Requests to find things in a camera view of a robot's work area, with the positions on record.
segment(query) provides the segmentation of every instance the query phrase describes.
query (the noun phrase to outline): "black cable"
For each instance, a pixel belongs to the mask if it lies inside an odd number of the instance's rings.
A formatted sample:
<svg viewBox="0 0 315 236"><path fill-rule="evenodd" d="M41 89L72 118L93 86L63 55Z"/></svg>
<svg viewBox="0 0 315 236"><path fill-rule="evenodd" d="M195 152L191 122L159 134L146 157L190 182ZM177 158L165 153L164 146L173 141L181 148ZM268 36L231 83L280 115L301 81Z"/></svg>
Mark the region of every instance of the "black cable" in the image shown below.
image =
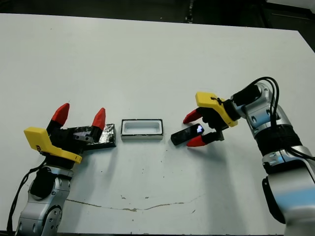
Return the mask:
<svg viewBox="0 0 315 236"><path fill-rule="evenodd" d="M30 169L29 172L27 172L26 175L24 175L24 177L20 183L18 191L16 192L16 195L15 195L13 202L12 202L12 205L11 205L11 209L10 209L10 213L9 213L9 219L8 219L8 223L6 226L6 230L7 230L9 236L13 236L12 217L13 217L13 213L14 213L17 201L18 201L20 191L21 191L23 185L28 181L30 174L34 173L34 172L38 171L40 168L42 168L44 166L45 162L46 162L46 159L39 166L37 166L33 169Z"/></svg>

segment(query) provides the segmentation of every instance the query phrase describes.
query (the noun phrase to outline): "white table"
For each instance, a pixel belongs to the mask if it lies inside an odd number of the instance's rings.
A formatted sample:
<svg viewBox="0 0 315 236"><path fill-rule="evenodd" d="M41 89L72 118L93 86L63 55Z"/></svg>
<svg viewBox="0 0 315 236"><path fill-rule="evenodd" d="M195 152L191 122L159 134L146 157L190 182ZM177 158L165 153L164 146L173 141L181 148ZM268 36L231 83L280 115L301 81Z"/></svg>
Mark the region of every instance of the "white table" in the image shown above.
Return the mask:
<svg viewBox="0 0 315 236"><path fill-rule="evenodd" d="M229 98L261 76L278 80L280 105L315 153L315 54L296 31L1 14L0 229L23 175L43 160L23 130L46 127L70 102L67 127L90 125L105 107L117 147L89 152L75 166L59 232L282 234L268 211L261 154L244 120L224 131L224 142L200 148L170 142L196 107L197 91ZM161 118L165 136L122 142L124 118Z"/></svg>

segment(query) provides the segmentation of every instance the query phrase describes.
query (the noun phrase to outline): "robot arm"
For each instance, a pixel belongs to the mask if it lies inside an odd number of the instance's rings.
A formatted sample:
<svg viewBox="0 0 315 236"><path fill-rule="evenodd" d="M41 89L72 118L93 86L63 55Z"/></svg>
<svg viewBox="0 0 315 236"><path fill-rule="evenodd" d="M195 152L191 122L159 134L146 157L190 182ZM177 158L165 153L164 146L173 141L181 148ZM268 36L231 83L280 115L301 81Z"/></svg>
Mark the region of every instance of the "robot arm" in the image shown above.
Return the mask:
<svg viewBox="0 0 315 236"><path fill-rule="evenodd" d="M203 146L224 140L222 131L246 119L262 154L262 164L268 176L262 186L272 216L286 224L285 236L315 234L315 161L278 106L279 90L274 91L260 81L263 77L224 101L212 93L198 92L199 106L184 119L184 123L203 117L216 131L192 139L187 146Z"/></svg>
<svg viewBox="0 0 315 236"><path fill-rule="evenodd" d="M105 109L101 108L92 126L61 129L68 116L69 104L57 109L47 129L29 127L24 131L31 148L45 156L45 161L26 175L36 172L28 191L28 202L22 211L16 236L55 236L60 225L63 205L70 193L73 165L80 164L80 154L88 144L97 143L105 126ZM7 231L13 235L12 215L17 197L12 203Z"/></svg>

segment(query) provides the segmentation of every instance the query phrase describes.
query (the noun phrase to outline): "black floor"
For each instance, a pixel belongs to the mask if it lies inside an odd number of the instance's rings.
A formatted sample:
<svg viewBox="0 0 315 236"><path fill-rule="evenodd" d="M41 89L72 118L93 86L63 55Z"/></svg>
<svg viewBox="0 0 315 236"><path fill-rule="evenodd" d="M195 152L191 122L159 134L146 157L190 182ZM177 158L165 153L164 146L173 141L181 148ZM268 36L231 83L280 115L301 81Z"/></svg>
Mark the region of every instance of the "black floor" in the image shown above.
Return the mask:
<svg viewBox="0 0 315 236"><path fill-rule="evenodd" d="M0 0L0 13L298 30L315 51L315 14L264 0Z"/></svg>

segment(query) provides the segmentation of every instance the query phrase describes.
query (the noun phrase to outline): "red fingertip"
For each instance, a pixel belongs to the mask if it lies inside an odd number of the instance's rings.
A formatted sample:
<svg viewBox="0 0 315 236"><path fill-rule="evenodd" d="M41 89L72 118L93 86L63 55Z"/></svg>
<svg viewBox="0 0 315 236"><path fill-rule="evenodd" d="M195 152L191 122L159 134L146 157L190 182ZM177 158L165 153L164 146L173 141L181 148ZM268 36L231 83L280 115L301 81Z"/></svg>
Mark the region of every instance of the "red fingertip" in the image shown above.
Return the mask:
<svg viewBox="0 0 315 236"><path fill-rule="evenodd" d="M105 118L106 118L106 114L105 114L105 109L101 108L98 113L96 114L92 126L96 126L98 128L100 128L101 130L104 130L105 127Z"/></svg>
<svg viewBox="0 0 315 236"><path fill-rule="evenodd" d="M201 135L199 135L199 136L197 136L197 137L191 139L191 140L186 144L187 147L200 147L200 146L205 146L205 145L206 145L206 143L204 143L204 142L202 141Z"/></svg>
<svg viewBox="0 0 315 236"><path fill-rule="evenodd" d="M64 103L61 107L59 107L51 120L58 122L61 125L64 125L65 121L68 118L70 104Z"/></svg>
<svg viewBox="0 0 315 236"><path fill-rule="evenodd" d="M183 123L187 124L190 123L194 120L197 120L201 117L202 115L200 113L198 113L196 110L193 110L192 112L190 112L184 119Z"/></svg>

